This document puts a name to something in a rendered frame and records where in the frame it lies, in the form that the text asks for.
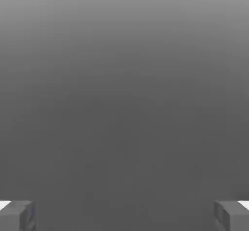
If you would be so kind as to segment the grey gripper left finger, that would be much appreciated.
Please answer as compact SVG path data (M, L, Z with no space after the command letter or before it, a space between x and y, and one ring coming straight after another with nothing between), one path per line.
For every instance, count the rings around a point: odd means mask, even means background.
M36 231L36 203L0 200L0 231Z

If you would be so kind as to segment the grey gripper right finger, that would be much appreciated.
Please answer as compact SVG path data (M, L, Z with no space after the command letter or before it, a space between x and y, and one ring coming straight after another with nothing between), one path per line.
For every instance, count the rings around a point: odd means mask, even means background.
M249 231L249 200L215 201L216 231Z

